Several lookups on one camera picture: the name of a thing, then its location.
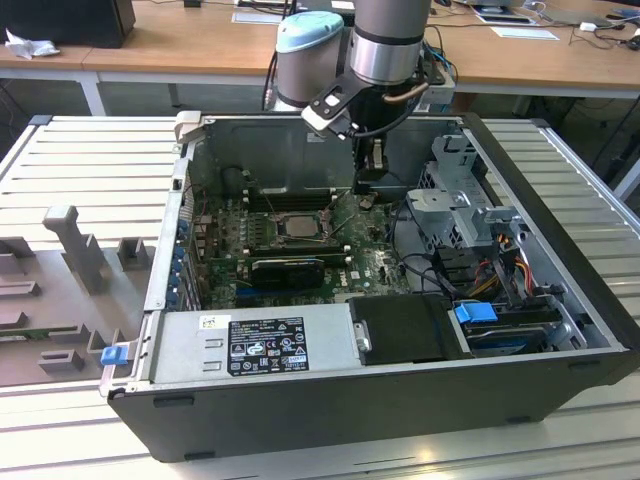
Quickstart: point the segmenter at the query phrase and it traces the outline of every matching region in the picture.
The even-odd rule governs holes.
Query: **paper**
[[[8,40],[4,42],[4,46],[16,57],[31,60],[33,57],[46,57],[60,53],[60,50],[49,40],[27,40],[13,35],[8,29],[6,32]]]
[[[337,8],[338,10],[355,10],[356,9],[353,2],[340,2],[338,0],[333,0],[331,2],[331,6],[333,8]]]
[[[538,28],[508,28],[508,27],[491,27],[503,38],[524,38],[528,40],[560,40],[549,30],[540,30]]]
[[[278,25],[282,21],[282,15],[235,12],[231,17],[231,21],[233,23],[266,23],[269,25]]]

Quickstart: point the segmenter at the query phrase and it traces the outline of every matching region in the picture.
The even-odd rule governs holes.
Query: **crumpled paper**
[[[4,42],[4,46],[16,57],[31,60],[33,57],[46,57],[60,53],[60,50],[49,40],[27,40],[13,35],[8,29],[6,32],[9,40]]]

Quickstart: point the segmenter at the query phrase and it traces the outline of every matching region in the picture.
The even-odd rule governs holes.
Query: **sticker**
[[[207,315],[200,317],[229,315]],[[238,377],[309,370],[309,353],[302,317],[228,321],[227,372]]]
[[[340,2],[338,0],[333,0],[331,2],[331,6],[333,8],[338,8],[340,10],[355,10],[356,7],[353,2]]]
[[[201,315],[198,328],[200,330],[225,328],[229,321],[231,321],[231,315]]]
[[[307,143],[324,143],[324,138],[316,133],[309,132],[307,133]]]

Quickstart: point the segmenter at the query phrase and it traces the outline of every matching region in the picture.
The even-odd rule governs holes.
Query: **open computer chassis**
[[[536,422],[640,365],[635,321],[476,116],[391,132],[363,195],[350,145],[299,117],[196,123],[133,364],[101,386],[158,460]]]

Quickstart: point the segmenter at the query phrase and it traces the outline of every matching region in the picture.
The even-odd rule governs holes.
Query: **white table frame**
[[[73,80],[82,86],[85,99],[91,115],[108,115],[100,94],[99,85],[107,82],[131,83],[164,83],[170,85],[169,96],[172,105],[179,105],[178,92],[175,85],[249,85],[256,86],[264,83],[264,75],[219,75],[198,73],[153,73],[153,72],[111,72],[94,70],[65,70],[41,68],[0,68],[0,78],[15,78],[27,80]],[[640,85],[637,90],[611,90],[579,87],[536,87],[517,85],[491,85],[477,83],[461,83],[456,87],[457,92],[464,93],[492,93],[507,95],[533,95],[551,97],[585,97],[585,98],[620,98],[635,99],[640,95]]]

